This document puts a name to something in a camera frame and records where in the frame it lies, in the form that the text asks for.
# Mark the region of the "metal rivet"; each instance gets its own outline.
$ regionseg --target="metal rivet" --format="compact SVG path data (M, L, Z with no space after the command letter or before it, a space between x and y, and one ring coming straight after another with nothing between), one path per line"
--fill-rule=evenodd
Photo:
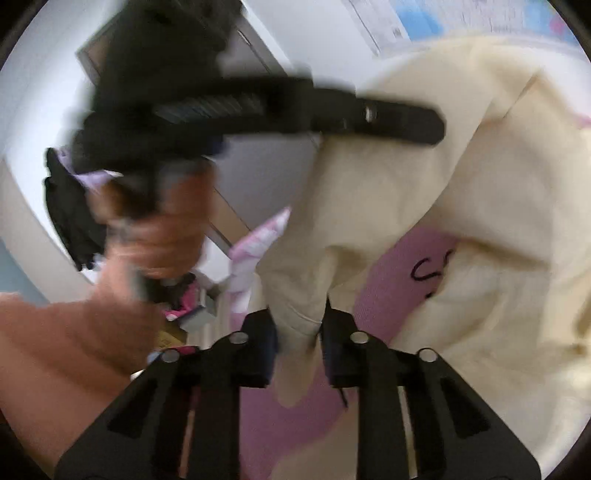
M248 341L248 334L244 332L234 332L230 335L230 343L242 345Z
M437 352L435 350L431 350L430 348L424 348L418 353L418 357L423 362L432 363L439 358Z
M173 364L175 363L179 358L181 358L181 354L178 353L175 349L170 349L170 350L166 350L163 354L162 357L160 357L162 359L162 361L166 364Z
M351 333L351 341L357 345L364 345L369 342L369 335L365 332Z
M373 106L367 105L365 107L365 121L367 123L370 124L371 122L373 122L377 116L377 112L375 111L375 108Z

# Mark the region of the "black cloth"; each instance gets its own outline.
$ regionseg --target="black cloth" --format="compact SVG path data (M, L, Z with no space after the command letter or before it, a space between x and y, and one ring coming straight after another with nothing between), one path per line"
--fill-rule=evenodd
M49 217L78 271L95 266L95 254L105 254L107 228L97 223L86 202L86 189L61 164L57 152L49 148L45 179Z

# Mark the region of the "lavender cloth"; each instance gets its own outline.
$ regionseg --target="lavender cloth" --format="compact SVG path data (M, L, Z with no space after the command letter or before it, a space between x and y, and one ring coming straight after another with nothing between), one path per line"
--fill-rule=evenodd
M86 173L84 175L76 175L74 168L72 167L72 157L70 155L70 147L56 148L57 158L60 163L64 165L64 168L78 180L87 190L98 190L105 183L115 176L105 170L99 170L92 173Z

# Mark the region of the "skin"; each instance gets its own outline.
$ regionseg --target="skin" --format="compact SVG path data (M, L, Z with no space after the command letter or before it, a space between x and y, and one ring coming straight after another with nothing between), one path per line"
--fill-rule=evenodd
M132 242L111 242L89 299L37 308L15 295L0 296L0 411L49 474L129 376L145 366L165 318L157 306L134 299L128 268L175 278L198 262L214 177L210 168L181 181L158 214L133 224ZM125 192L115 184L89 201L103 222L125 213Z

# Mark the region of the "cream fabric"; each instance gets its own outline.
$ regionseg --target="cream fabric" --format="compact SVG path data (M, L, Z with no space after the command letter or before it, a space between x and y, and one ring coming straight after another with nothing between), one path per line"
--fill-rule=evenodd
M437 106L447 135L434 148L325 140L258 267L280 331L279 400L295 404L319 364L327 294L351 311L369 267L426 222L462 241L392 346L438 350L547 473L591 414L591 143L544 74L491 41L434 48L370 93Z

